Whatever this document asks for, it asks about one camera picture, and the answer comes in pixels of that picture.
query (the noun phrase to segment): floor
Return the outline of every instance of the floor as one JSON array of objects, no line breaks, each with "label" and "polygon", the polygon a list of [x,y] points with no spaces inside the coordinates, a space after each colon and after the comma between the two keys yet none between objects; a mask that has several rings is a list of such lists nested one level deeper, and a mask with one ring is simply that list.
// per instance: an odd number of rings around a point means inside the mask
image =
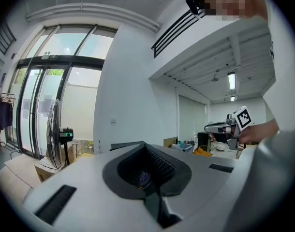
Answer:
[{"label": "floor", "polygon": [[41,182],[35,172],[36,159],[0,148],[0,189],[10,198],[23,203]]}]

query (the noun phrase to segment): door frame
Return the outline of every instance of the door frame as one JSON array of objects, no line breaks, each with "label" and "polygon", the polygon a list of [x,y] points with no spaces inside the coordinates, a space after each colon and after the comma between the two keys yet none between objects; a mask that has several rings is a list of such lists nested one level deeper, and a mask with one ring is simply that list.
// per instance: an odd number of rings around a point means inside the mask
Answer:
[{"label": "door frame", "polygon": [[[45,78],[45,74],[50,69],[64,69],[64,73],[61,77],[61,81],[59,83],[59,88],[57,91],[56,99],[61,101],[62,105],[62,97],[66,87],[66,81],[71,73],[72,67],[78,68],[86,68],[86,69],[93,69],[102,71],[104,64],[104,59],[98,58],[91,58],[91,57],[82,57],[82,56],[58,56],[57,59],[50,60],[50,59],[42,59],[42,57],[34,57],[34,58],[26,58],[21,59],[18,62],[17,69],[22,69],[27,67],[27,71],[22,83],[22,87],[20,90],[20,94],[17,101],[17,110],[16,110],[16,128],[17,128],[17,143],[19,148],[22,150],[23,153],[32,156],[34,158],[41,158],[41,154],[38,147],[37,141],[37,130],[36,130],[36,111],[38,107],[38,98],[41,92],[42,84]],[[23,96],[26,88],[26,84],[28,81],[28,77],[30,75],[31,70],[42,70],[42,73],[39,75],[39,80],[36,82],[32,99],[30,101],[30,107],[32,111],[29,111],[29,140],[31,148],[34,149],[34,152],[30,152],[23,148],[22,144],[22,137],[21,137],[21,110],[22,110],[22,102]]]}]

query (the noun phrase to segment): black slot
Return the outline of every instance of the black slot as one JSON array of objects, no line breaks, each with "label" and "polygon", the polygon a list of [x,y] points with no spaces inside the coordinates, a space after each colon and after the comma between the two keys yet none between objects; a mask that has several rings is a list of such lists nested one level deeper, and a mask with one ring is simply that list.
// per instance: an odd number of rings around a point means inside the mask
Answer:
[{"label": "black slot", "polygon": [[226,173],[231,173],[233,171],[233,169],[234,169],[232,167],[226,167],[226,166],[217,165],[217,164],[212,164],[212,165],[209,166],[209,168],[215,169],[215,170],[218,170],[218,171],[222,171],[222,172],[226,172]]},{"label": "black slot", "polygon": [[41,208],[36,212],[36,216],[44,222],[52,225],[60,212],[70,200],[76,188],[62,186]]}]

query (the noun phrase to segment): fluorescent light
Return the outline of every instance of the fluorescent light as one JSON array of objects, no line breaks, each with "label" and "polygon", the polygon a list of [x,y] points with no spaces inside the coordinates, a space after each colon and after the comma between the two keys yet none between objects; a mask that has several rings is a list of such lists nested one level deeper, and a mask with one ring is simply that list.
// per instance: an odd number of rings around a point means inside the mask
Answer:
[{"label": "fluorescent light", "polygon": [[235,89],[236,88],[236,73],[234,73],[234,72],[228,73],[228,78],[229,78],[230,89]]}]

